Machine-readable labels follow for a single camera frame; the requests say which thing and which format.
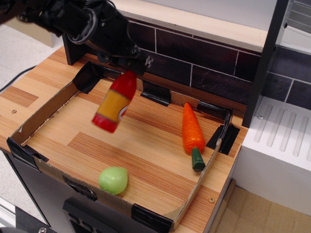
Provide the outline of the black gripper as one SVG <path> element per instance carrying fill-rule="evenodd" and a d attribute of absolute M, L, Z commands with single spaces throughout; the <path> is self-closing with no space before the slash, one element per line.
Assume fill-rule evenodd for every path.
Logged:
<path fill-rule="evenodd" d="M 97 51 L 98 61 L 143 75 L 154 61 L 129 35 L 129 21 L 115 7 L 94 10 L 97 24 L 86 42 Z"/>

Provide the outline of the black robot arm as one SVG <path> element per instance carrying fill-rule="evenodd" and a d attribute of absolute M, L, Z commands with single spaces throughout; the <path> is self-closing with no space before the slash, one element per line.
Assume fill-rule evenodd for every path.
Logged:
<path fill-rule="evenodd" d="M 129 21 L 110 0 L 2 0 L 0 22 L 16 17 L 96 51 L 101 63 L 143 75 L 153 62 L 129 35 Z"/>

